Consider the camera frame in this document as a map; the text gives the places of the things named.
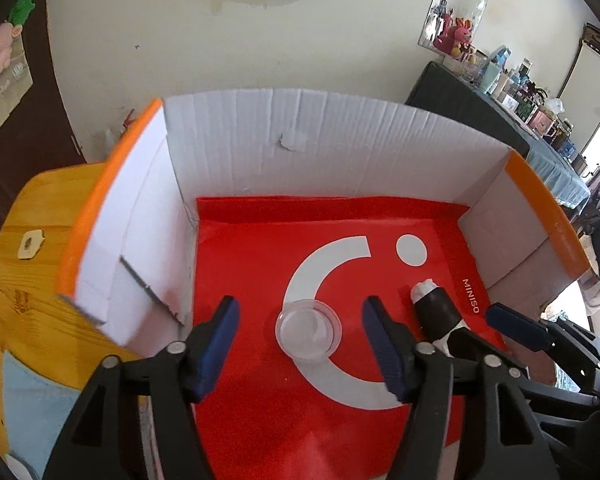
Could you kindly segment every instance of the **black cylindrical object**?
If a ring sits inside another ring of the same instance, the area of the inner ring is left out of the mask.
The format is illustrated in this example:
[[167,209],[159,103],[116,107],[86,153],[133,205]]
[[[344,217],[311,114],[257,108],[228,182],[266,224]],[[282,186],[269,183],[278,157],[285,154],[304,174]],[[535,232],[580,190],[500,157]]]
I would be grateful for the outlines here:
[[430,341],[442,339],[462,321],[453,300],[441,286],[414,303],[424,335]]

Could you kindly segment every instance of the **cardboard box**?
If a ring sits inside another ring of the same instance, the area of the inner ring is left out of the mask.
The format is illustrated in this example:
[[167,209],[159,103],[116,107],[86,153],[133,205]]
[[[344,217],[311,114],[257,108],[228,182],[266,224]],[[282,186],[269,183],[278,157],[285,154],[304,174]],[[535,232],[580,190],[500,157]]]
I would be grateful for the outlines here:
[[548,189],[497,140],[399,104],[254,89],[144,111],[75,222],[58,293],[115,342],[155,354],[187,329],[143,285],[190,326],[196,198],[277,195],[467,205],[459,226],[491,301],[536,318],[589,267]]

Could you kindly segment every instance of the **white cap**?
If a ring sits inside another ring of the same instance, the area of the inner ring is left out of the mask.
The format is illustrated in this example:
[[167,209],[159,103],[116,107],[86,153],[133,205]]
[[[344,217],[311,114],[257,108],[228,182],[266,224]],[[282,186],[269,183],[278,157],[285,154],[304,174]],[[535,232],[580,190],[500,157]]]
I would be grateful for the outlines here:
[[411,289],[411,301],[413,301],[413,304],[416,304],[436,288],[438,288],[438,286],[431,279],[421,283],[416,283]]

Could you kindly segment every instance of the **mirror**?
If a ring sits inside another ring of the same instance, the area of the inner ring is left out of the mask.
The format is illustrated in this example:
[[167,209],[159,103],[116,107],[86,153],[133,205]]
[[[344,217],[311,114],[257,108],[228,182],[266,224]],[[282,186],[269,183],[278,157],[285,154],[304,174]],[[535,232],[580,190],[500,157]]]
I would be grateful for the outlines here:
[[433,0],[419,44],[460,59],[468,52],[488,0]]

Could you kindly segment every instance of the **beige paper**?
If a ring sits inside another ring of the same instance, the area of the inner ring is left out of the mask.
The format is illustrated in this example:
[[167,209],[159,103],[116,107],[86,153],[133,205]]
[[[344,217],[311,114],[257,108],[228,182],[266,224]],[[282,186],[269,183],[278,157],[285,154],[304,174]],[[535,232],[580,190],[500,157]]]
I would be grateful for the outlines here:
[[0,74],[0,127],[33,85],[21,36],[12,48],[11,64]]

